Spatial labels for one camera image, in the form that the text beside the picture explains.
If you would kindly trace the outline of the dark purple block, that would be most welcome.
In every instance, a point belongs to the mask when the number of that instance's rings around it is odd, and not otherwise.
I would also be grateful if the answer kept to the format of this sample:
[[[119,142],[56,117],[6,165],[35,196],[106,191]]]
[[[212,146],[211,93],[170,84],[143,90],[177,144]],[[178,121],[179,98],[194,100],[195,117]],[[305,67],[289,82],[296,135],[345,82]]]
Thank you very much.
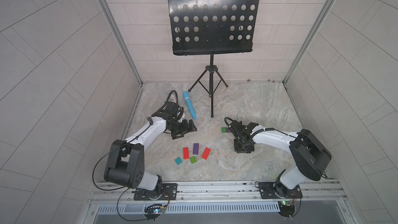
[[[193,144],[193,154],[198,155],[199,154],[199,143],[194,143]]]

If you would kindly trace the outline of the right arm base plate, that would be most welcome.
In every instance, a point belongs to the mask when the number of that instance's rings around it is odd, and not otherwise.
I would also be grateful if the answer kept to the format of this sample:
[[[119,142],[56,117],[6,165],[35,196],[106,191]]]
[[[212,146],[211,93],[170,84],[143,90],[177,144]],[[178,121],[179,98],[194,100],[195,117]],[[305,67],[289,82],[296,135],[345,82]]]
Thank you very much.
[[[299,185],[294,189],[287,189],[280,196],[272,181],[256,181],[255,187],[259,190],[262,199],[277,199],[278,201],[297,200],[303,198]]]

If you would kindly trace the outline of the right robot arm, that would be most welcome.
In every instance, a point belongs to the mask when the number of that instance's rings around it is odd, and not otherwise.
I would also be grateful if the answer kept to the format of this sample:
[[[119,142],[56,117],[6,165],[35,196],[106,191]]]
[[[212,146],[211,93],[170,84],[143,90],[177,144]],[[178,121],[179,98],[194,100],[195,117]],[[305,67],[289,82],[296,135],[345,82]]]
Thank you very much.
[[[261,187],[281,199],[297,197],[294,189],[302,182],[323,178],[332,159],[331,153],[310,130],[283,132],[253,122],[244,125],[229,117],[224,121],[234,135],[234,150],[237,153],[251,153],[255,151],[256,144],[264,144],[282,149],[293,156],[293,167],[283,170],[271,185]]]

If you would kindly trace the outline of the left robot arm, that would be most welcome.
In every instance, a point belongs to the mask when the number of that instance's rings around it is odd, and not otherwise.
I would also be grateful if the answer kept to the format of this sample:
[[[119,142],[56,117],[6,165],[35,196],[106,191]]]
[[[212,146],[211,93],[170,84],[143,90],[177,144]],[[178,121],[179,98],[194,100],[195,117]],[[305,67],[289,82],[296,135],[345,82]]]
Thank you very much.
[[[115,140],[110,149],[104,180],[126,188],[137,189],[151,199],[162,195],[162,177],[145,171],[145,150],[162,133],[173,140],[197,131],[192,120],[184,119],[178,95],[171,91],[161,108],[147,118],[147,123],[125,140]]]

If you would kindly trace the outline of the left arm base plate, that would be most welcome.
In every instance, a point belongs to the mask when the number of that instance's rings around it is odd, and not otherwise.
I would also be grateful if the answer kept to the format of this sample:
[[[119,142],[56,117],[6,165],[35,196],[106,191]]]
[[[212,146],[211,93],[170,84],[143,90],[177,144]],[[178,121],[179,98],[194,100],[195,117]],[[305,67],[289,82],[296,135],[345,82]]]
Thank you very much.
[[[134,192],[134,201],[176,200],[178,184],[157,184],[154,190],[138,188]]]

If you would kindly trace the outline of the teal square block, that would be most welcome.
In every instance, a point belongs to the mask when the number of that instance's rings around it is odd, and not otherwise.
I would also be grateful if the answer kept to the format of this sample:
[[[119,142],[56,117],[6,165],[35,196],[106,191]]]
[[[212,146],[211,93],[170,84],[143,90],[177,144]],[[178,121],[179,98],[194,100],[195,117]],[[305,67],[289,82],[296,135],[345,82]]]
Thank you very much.
[[[183,160],[181,159],[181,157],[177,157],[175,159],[175,162],[176,162],[177,165],[180,165],[180,164],[182,164]]]

